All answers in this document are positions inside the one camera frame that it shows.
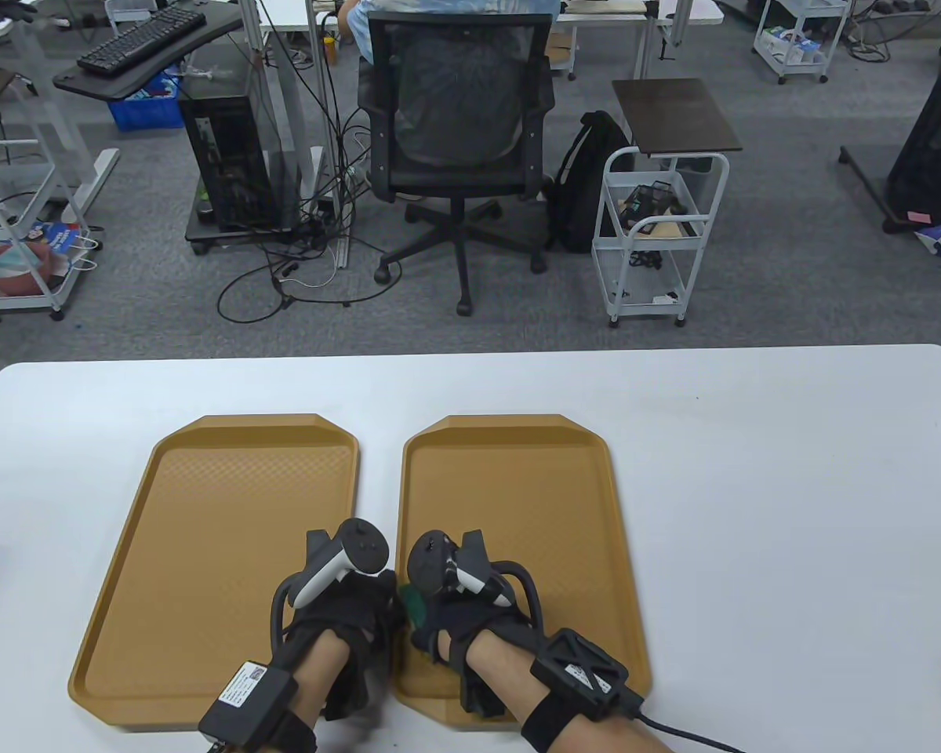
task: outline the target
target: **black backpack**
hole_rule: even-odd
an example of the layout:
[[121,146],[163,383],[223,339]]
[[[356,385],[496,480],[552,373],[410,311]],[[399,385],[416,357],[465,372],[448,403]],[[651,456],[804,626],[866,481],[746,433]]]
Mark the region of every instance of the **black backpack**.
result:
[[[558,241],[571,253],[589,253],[596,229],[603,166],[614,151],[629,146],[624,131],[608,112],[600,110],[582,115],[582,129],[561,162],[558,175],[543,189],[550,233],[545,248]],[[627,172],[633,166],[634,158],[628,155],[615,162],[613,171]],[[604,222],[609,224],[609,218],[604,218]]]

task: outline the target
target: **black pc case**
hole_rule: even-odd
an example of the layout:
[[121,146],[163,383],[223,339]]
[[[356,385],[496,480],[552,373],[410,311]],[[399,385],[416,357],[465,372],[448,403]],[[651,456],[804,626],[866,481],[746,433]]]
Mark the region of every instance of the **black pc case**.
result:
[[206,44],[192,53],[190,68],[212,78],[181,79],[184,128],[222,231],[281,228],[292,191],[265,72],[249,55],[231,41]]

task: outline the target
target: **green object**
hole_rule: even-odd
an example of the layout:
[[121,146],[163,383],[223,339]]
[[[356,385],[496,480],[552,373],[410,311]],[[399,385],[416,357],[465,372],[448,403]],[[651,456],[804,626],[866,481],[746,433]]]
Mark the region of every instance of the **green object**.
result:
[[401,602],[405,605],[405,612],[411,620],[411,624],[416,628],[421,628],[425,624],[425,599],[417,588],[411,584],[402,585],[398,589],[401,596]]

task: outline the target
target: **black mesh chair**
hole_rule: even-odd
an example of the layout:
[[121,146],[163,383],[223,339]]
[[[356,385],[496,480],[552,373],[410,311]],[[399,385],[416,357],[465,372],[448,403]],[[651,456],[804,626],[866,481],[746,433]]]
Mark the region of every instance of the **black mesh chair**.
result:
[[547,269],[540,245],[481,228],[502,216],[495,200],[470,212],[468,198],[534,197],[543,182],[543,116],[554,106],[543,55],[548,15],[369,14],[373,64],[360,61],[359,107],[369,114],[373,194],[393,202],[399,191],[449,198],[449,214],[405,208],[407,222],[434,225],[380,259],[388,265],[445,241],[456,248],[460,303],[474,311],[467,281],[468,240],[527,254],[535,274]]

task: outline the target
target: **black keyboard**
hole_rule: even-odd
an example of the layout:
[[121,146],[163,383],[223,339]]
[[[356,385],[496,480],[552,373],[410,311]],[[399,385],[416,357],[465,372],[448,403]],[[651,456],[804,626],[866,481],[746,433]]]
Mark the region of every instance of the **black keyboard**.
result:
[[205,15],[199,11],[170,5],[152,15],[148,22],[94,47],[77,58],[77,65],[98,75],[117,76],[203,24]]

